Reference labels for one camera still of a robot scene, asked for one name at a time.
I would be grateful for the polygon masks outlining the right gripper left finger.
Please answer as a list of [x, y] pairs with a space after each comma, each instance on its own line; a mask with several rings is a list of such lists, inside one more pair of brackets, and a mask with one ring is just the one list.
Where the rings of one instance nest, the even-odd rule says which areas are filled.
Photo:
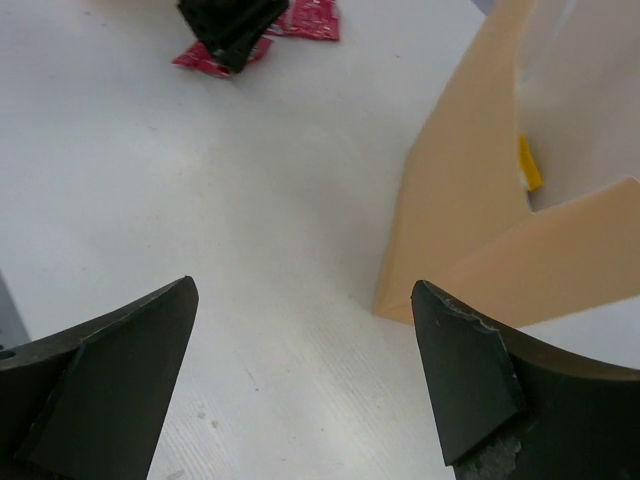
[[2, 324], [2, 478], [146, 478], [198, 303], [185, 276], [39, 340]]

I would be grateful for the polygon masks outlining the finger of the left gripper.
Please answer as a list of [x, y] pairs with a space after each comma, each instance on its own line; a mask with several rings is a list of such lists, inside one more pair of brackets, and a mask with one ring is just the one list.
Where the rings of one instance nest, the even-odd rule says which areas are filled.
[[177, 2], [196, 39], [232, 74], [244, 70], [261, 36], [288, 8], [287, 0]]

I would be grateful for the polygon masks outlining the pink candy packet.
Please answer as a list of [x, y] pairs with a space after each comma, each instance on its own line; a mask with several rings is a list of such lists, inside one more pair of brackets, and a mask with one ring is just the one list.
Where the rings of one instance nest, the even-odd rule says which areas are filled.
[[335, 0], [290, 1], [267, 35], [318, 41], [340, 40], [340, 14]]
[[[249, 53], [246, 66], [260, 61], [270, 50], [274, 41], [267, 37], [262, 37]], [[228, 78], [236, 75], [229, 66], [221, 64], [206, 50], [201, 42], [195, 42], [186, 51], [172, 60], [172, 64], [182, 69], [198, 71], [203, 74]]]

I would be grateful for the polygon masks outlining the yellow m&m's packet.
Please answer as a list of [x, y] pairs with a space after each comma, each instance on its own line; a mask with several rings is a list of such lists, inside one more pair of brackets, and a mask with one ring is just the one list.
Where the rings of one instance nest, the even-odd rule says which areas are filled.
[[541, 188], [544, 181], [526, 135], [521, 135], [518, 140], [518, 162], [520, 180], [525, 191], [531, 193]]

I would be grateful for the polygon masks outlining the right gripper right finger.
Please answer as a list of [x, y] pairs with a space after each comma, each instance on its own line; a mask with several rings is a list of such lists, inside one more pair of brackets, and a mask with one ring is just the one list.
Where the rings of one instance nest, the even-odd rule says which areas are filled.
[[557, 348], [435, 285], [411, 296], [444, 462], [459, 479], [635, 479], [639, 373]]

